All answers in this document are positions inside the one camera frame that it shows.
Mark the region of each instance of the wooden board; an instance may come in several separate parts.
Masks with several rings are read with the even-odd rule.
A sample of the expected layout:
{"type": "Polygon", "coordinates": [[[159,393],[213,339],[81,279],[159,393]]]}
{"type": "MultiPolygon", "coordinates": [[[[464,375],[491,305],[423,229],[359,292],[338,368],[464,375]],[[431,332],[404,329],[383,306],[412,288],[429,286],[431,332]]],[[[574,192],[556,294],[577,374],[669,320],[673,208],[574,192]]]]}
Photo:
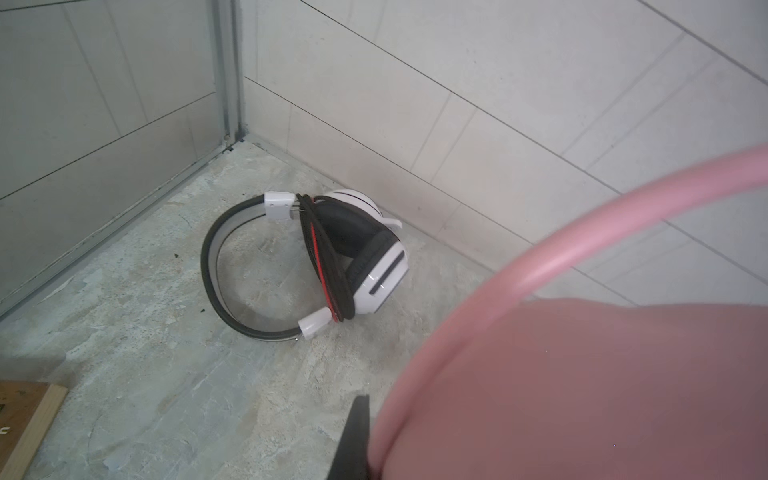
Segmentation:
{"type": "Polygon", "coordinates": [[[67,389],[37,382],[0,382],[0,480],[21,480],[67,389]]]}

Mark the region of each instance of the headphones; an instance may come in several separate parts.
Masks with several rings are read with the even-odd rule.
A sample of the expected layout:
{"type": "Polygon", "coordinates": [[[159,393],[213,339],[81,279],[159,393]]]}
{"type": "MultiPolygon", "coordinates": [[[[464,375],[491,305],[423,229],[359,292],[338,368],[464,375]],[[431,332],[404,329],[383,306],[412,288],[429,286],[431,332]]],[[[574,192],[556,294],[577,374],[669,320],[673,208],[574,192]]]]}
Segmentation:
{"type": "Polygon", "coordinates": [[[357,313],[374,313],[408,272],[408,256],[392,232],[400,220],[386,218],[373,200],[359,191],[333,190],[317,197],[266,192],[224,212],[208,230],[200,252],[200,270],[211,305],[236,331],[277,342],[311,337],[331,320],[341,322],[357,313]],[[230,312],[219,286],[217,263],[224,241],[245,223],[261,217],[291,220],[298,210],[304,244],[323,287],[327,306],[282,332],[264,332],[239,322],[230,312]],[[343,268],[341,258],[351,262],[343,268]]]}

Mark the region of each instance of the ear pad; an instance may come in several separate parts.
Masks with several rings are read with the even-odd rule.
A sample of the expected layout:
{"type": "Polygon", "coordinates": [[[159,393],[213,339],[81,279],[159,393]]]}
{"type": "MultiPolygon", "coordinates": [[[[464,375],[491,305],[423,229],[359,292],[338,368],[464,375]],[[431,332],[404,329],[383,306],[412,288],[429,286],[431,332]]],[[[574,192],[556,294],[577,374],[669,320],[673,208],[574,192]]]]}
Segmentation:
{"type": "Polygon", "coordinates": [[[387,227],[354,205],[335,198],[318,198],[323,198],[323,201],[315,204],[317,220],[328,233],[333,249],[340,255],[357,258],[378,232],[389,232],[387,227]]]}
{"type": "Polygon", "coordinates": [[[346,279],[349,281],[349,289],[352,290],[353,295],[366,279],[366,275],[397,241],[397,236],[385,228],[374,235],[371,241],[354,257],[346,268],[346,279]]]}

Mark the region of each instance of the pink tube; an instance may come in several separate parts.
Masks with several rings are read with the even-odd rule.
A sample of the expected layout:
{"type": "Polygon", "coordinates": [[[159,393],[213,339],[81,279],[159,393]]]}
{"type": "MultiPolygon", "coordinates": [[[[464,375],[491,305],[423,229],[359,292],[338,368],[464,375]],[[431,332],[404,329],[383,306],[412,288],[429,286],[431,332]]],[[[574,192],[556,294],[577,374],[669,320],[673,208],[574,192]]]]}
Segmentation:
{"type": "Polygon", "coordinates": [[[424,342],[389,392],[371,432],[368,461],[382,470],[410,405],[476,335],[558,274],[666,217],[768,184],[768,144],[656,180],[568,224],[477,289],[424,342]]]}

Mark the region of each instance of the floor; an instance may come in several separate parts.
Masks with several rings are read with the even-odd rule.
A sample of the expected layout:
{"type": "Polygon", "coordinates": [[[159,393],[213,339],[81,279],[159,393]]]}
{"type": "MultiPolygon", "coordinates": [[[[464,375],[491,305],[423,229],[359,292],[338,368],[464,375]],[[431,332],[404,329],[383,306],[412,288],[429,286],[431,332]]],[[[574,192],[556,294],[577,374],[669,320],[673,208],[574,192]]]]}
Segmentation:
{"type": "MultiPolygon", "coordinates": [[[[209,226],[265,190],[331,187],[238,144],[62,288],[0,323],[5,378],[71,389],[26,478],[325,478],[355,395],[370,394],[375,415],[419,344],[488,276],[406,226],[411,270],[378,313],[284,343],[224,325],[200,281],[209,226]]],[[[254,222],[222,252],[233,302],[269,328],[322,305],[296,224],[254,222]]]]}

